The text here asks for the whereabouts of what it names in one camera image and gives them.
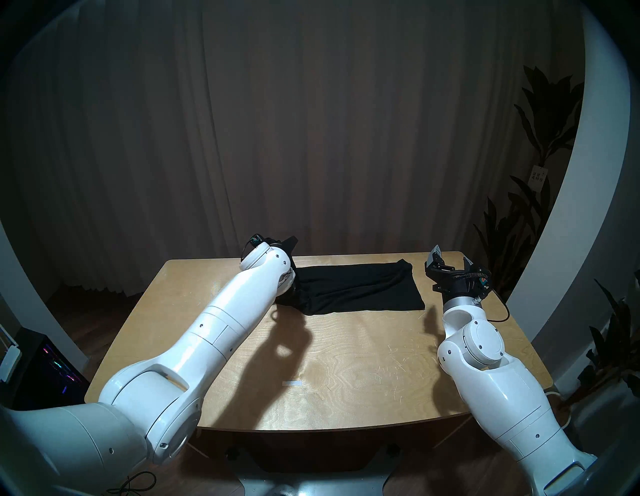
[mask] black cloth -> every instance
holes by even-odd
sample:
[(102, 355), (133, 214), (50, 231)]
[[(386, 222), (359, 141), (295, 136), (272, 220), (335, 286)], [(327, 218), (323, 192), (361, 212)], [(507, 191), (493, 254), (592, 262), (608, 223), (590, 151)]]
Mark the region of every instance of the black cloth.
[(305, 315), (359, 310), (424, 310), (412, 265), (327, 265), (296, 268), (294, 285), (276, 299)]

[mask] power cord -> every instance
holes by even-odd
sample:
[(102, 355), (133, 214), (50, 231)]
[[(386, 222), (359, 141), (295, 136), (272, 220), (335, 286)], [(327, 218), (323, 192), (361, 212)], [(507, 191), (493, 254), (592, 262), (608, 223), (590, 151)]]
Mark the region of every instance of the power cord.
[[(143, 474), (150, 474), (151, 477), (154, 478), (154, 481), (146, 488), (132, 488), (131, 483), (133, 482), (133, 479), (136, 479), (137, 477)], [(145, 491), (149, 491), (150, 489), (152, 489), (153, 486), (156, 485), (156, 481), (157, 481), (156, 475), (153, 472), (144, 470), (143, 472), (138, 472), (135, 476), (128, 477), (127, 480), (124, 481), (124, 484), (120, 486), (118, 489), (107, 489), (107, 492), (109, 494), (117, 494), (118, 496), (122, 496), (123, 494), (129, 494), (129, 493), (137, 494), (138, 496), (140, 496), (140, 493), (143, 493)]]
[(507, 318), (502, 319), (501, 321), (492, 321), (490, 319), (487, 319), (487, 321), (488, 322), (506, 322), (507, 320), (509, 320), (509, 317), (511, 317), (511, 312), (509, 311), (509, 307), (507, 307), (507, 304), (502, 300), (502, 298), (500, 298), (500, 295), (495, 290), (493, 290), (493, 292), (498, 297), (498, 300), (500, 300), (500, 303), (502, 303), (502, 306), (504, 306), (504, 308), (506, 308), (506, 310), (507, 310)]

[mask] black cable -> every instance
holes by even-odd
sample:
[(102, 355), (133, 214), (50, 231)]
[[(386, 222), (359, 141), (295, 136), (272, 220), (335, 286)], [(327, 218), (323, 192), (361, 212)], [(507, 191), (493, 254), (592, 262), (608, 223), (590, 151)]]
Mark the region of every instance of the black cable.
[[(131, 481), (133, 481), (133, 479), (135, 479), (136, 477), (139, 477), (139, 476), (141, 476), (143, 474), (151, 474), (151, 476), (154, 478), (154, 481), (149, 486), (147, 486), (146, 488), (132, 488), (131, 487)], [(124, 481), (122, 486), (120, 486), (118, 489), (107, 489), (107, 492), (109, 494), (117, 494), (118, 496), (122, 496), (123, 494), (129, 494), (129, 493), (140, 495), (140, 493), (143, 493), (145, 491), (149, 491), (151, 488), (153, 488), (153, 486), (156, 485), (156, 481), (157, 481), (156, 475), (153, 472), (149, 472), (148, 470), (144, 470), (143, 472), (138, 472), (135, 476), (128, 477), (127, 480)]]
[(244, 251), (246, 250), (246, 247), (249, 245), (249, 243), (251, 242), (251, 238), (249, 238), (249, 241), (247, 241), (244, 245), (244, 248), (242, 249), (242, 251), (240, 252), (240, 261), (242, 262), (244, 260)]
[(507, 320), (509, 320), (509, 317), (511, 317), (511, 312), (509, 311), (509, 307), (507, 307), (507, 304), (502, 300), (502, 298), (500, 298), (500, 295), (496, 292), (496, 290), (493, 290), (493, 292), (498, 297), (498, 300), (500, 300), (500, 303), (502, 303), (504, 308), (507, 309), (507, 318), (506, 319), (502, 319), (501, 321), (492, 321), (492, 320), (489, 320), (489, 319), (487, 319), (487, 321), (488, 322), (506, 322)]

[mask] table surface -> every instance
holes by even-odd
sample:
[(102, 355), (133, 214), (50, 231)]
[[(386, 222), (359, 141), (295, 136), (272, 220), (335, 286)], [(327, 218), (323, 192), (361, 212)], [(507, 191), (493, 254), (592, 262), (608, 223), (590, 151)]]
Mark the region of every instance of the table surface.
[[(436, 419), (468, 412), (436, 351), (444, 339), (442, 297), (424, 274), (428, 253), (294, 257), (298, 267), (395, 262), (413, 265), (425, 310), (304, 316), (273, 305), (209, 389), (201, 428), (231, 430), (354, 429)], [(444, 261), (463, 267), (460, 252)], [(121, 368), (172, 346), (206, 304), (239, 271), (239, 259), (169, 260), (113, 341), (89, 390), (98, 400)], [(491, 293), (489, 319), (506, 317)], [(543, 388), (551, 377), (511, 317), (497, 323), (506, 351)]]

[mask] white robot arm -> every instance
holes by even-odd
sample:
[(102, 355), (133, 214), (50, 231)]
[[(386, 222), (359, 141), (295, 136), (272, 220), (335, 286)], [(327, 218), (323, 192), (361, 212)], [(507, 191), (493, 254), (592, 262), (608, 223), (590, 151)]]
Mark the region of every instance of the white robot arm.
[(146, 461), (162, 464), (182, 449), (211, 383), (295, 278), (291, 249), (259, 235), (250, 243), (241, 272), (182, 337), (162, 355), (116, 373), (98, 403), (7, 410), (59, 475), (57, 485), (100, 493)]
[(438, 361), (478, 424), (525, 471), (534, 496), (558, 494), (596, 457), (571, 444), (536, 378), (504, 351), (480, 304), (491, 291), (488, 272), (466, 258), (456, 271), (440, 255), (436, 246), (425, 263), (444, 303)]

